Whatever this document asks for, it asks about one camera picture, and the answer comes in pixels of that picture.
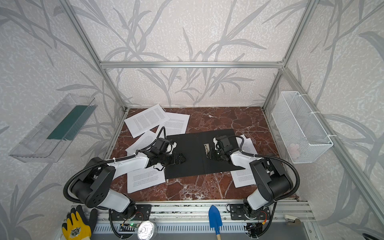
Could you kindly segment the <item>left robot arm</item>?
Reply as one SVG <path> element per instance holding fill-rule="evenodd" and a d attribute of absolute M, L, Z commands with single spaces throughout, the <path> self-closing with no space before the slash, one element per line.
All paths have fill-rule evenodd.
<path fill-rule="evenodd" d="M 67 200 L 84 204 L 89 209 L 108 209 L 131 217 L 137 211 L 136 203 L 126 195 L 112 190 L 113 180 L 157 164 L 165 169 L 185 163 L 186 157 L 176 151 L 176 147 L 175 141 L 157 136 L 148 146 L 135 150 L 133 155 L 110 160 L 92 158 L 65 183 L 63 195 Z"/>

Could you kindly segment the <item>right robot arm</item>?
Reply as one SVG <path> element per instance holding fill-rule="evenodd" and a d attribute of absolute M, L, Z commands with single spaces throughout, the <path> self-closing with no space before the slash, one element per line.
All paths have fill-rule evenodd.
<path fill-rule="evenodd" d="M 243 214 L 246 218 L 255 219 L 261 211 L 292 196 L 299 189 L 299 172 L 288 161 L 245 152 L 242 150 L 245 140 L 241 136 L 217 136 L 213 142 L 214 147 L 207 153 L 207 157 L 252 172 L 257 189 L 244 199 Z"/>

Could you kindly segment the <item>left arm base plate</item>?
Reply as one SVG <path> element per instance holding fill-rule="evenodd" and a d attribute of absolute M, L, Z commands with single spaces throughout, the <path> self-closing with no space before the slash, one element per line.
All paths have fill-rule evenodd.
<path fill-rule="evenodd" d="M 152 205 L 138 204 L 129 206 L 122 213 L 112 210 L 110 219 L 112 219 L 112 221 L 148 221 L 150 218 L 151 210 Z"/>

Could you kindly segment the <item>black file folder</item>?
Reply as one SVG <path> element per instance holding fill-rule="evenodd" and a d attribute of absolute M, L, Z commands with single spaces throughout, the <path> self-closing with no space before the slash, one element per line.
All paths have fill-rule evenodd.
<path fill-rule="evenodd" d="M 208 144 L 211 149 L 214 148 L 213 138 L 215 137 L 233 136 L 234 134 L 235 131 L 233 129 L 225 129 L 168 136 L 168 140 L 173 140 L 177 143 L 175 152 L 182 153 L 186 161 L 180 165 L 166 167 L 164 169 L 165 179 L 241 170 L 242 167 L 234 166 L 231 163 L 209 159 L 205 148 L 205 144 Z"/>

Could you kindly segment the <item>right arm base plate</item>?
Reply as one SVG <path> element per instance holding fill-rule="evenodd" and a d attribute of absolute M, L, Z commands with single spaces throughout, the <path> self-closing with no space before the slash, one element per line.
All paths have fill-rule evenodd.
<path fill-rule="evenodd" d="M 245 204 L 228 204 L 227 211 L 230 213 L 232 220 L 268 221 L 271 217 L 269 208 L 262 207 L 253 210 L 250 206 Z"/>

